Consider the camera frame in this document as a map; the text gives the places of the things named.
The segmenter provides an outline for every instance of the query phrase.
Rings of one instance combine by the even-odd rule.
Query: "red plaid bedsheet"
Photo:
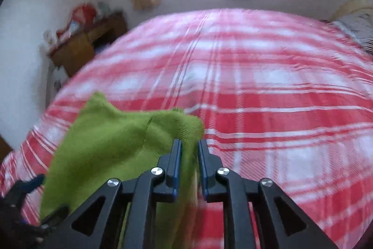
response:
[[[372,58],[340,30],[283,13],[212,10],[157,17],[96,56],[48,107],[0,169],[15,180],[48,169],[94,91],[120,110],[184,108],[210,151],[245,178],[270,177],[351,249],[373,219]],[[36,224],[42,190],[22,214]],[[194,248],[223,248],[221,204],[198,201]]]

